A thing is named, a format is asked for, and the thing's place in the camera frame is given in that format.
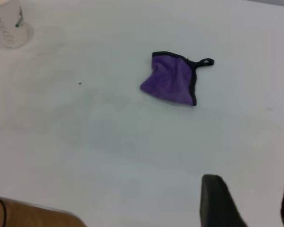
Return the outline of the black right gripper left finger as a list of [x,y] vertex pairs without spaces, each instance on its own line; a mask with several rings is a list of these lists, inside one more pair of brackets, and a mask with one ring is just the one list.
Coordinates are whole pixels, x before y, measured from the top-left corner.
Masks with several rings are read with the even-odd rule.
[[200,199],[202,227],[245,227],[225,181],[218,175],[203,175]]

